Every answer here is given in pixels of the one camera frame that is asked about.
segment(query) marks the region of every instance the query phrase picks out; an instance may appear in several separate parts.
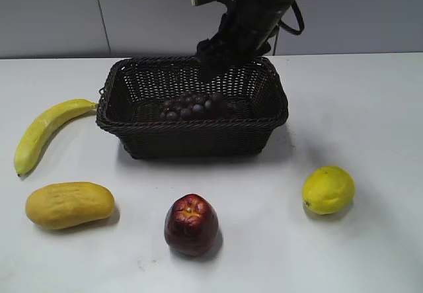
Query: basket rim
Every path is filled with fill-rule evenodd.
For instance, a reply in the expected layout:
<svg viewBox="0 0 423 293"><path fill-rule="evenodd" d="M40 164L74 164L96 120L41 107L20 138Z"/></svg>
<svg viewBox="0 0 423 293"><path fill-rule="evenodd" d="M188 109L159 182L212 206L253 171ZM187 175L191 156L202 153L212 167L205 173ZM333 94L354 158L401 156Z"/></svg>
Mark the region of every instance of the basket rim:
<svg viewBox="0 0 423 293"><path fill-rule="evenodd" d="M119 69L129 63L163 63L174 62L180 60L182 62L198 61L194 56L167 56L167 57L139 57L139 58L126 58L117 61L111 68L106 78L106 83L99 90L100 99L96 111L96 123L103 130L110 131L111 128L119 128L117 132L130 131L130 130L190 130L199 128L276 128L284 124L288 119L288 102L282 95L282 84L279 82L276 86L278 88L278 96L281 100L281 109L278 113L270 118L246 118L246 119L221 119L221 120L179 120L179 121L153 121L153 122L122 122L111 120L107 117L107 106L110 98L110 91L114 84L115 76ZM278 72L271 64L268 58L263 56L255 58L255 61L263 61L265 64L270 64L273 73L278 77Z"/></svg>

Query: black cable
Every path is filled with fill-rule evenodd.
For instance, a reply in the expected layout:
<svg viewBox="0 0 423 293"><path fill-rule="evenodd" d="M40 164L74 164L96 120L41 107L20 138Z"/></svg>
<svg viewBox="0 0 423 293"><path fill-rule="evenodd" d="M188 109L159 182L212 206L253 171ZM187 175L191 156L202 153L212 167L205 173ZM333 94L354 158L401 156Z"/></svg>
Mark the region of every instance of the black cable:
<svg viewBox="0 0 423 293"><path fill-rule="evenodd" d="M278 37L279 37L279 27L278 27L278 31L276 32L275 41L273 43L273 56L275 56L276 48L278 47Z"/></svg>

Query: grape bunch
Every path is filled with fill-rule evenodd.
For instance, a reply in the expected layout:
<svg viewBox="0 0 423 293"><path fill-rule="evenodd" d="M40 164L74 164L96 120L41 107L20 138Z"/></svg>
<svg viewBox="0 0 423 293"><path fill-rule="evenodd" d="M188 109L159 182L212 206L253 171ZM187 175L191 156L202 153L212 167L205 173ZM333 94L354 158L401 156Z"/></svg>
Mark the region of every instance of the grape bunch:
<svg viewBox="0 0 423 293"><path fill-rule="evenodd" d="M160 118L166 121L215 120L234 118L235 105L228 103L221 93L195 93L187 91L175 99L166 100Z"/></svg>

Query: white wall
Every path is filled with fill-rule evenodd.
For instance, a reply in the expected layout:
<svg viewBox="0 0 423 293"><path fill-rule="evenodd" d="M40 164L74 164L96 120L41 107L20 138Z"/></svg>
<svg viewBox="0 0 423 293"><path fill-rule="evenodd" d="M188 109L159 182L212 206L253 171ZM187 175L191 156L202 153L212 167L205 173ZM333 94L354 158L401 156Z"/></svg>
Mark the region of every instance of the white wall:
<svg viewBox="0 0 423 293"><path fill-rule="evenodd" d="M0 58L107 55L97 0L0 0Z"/></svg>
<svg viewBox="0 0 423 293"><path fill-rule="evenodd" d="M190 0L0 0L0 58L193 54L225 7ZM301 36L278 54L423 52L423 0L298 0ZM286 20L292 23L292 16Z"/></svg>

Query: robotic arm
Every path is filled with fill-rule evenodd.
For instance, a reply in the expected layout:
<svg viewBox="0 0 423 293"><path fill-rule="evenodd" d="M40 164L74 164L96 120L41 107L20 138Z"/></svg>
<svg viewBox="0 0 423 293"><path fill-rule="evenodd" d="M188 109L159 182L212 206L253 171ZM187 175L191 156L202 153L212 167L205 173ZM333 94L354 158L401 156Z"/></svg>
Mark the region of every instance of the robotic arm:
<svg viewBox="0 0 423 293"><path fill-rule="evenodd" d="M295 0L191 1L193 5L218 1L227 6L216 35L197 45L196 57L208 75L224 72L231 65L242 65L267 53L270 50L268 39L284 25L281 18L291 6L300 26L303 24ZM301 30L284 26L293 34L301 33Z"/></svg>

